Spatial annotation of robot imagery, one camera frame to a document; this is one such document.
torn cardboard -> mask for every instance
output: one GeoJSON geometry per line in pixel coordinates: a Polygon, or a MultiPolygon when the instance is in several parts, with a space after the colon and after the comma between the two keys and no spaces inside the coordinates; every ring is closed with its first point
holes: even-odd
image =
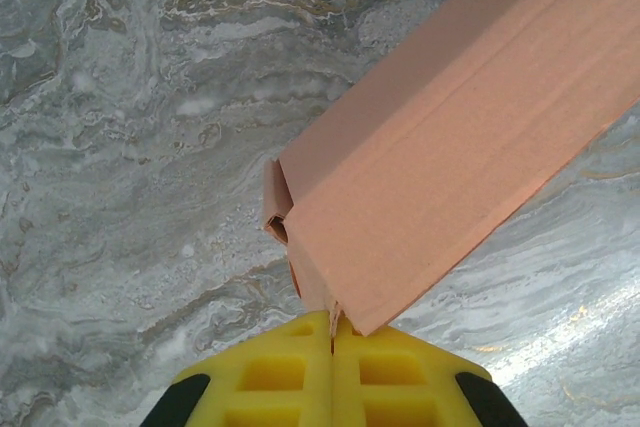
{"type": "Polygon", "coordinates": [[[640,96],[640,0],[447,0],[266,166],[309,310],[368,335],[640,96]]]}

marble veining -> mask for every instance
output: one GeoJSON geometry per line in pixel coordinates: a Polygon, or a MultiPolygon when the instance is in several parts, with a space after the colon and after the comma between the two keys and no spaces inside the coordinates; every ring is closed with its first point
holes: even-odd
{"type": "MultiPolygon", "coordinates": [[[[443,0],[0,0],[0,425],[137,425],[303,312],[261,169],[443,0]]],[[[640,107],[394,325],[640,424],[640,107]]]]}

yellow object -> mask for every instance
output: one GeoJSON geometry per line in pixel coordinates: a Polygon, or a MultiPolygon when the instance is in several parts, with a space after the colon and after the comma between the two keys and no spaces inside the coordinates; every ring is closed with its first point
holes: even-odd
{"type": "Polygon", "coordinates": [[[314,312],[184,370],[142,425],[526,426],[496,390],[482,367],[391,327],[362,337],[343,318],[332,341],[314,312]],[[492,423],[505,412],[516,423],[492,423]]]}

